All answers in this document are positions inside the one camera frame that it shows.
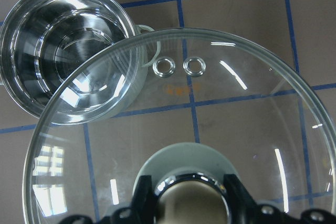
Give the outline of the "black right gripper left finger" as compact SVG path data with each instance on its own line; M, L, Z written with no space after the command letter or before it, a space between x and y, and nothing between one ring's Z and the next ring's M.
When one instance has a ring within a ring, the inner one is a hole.
M142 175L138 179L131 203L103 217L97 223L154 223L155 204L152 177Z

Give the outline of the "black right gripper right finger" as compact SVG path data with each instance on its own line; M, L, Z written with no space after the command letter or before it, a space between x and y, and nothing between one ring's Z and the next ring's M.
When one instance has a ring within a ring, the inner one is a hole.
M223 177L232 223L335 223L335 215L322 209L308 209L294 218L270 204L258 204L235 174Z

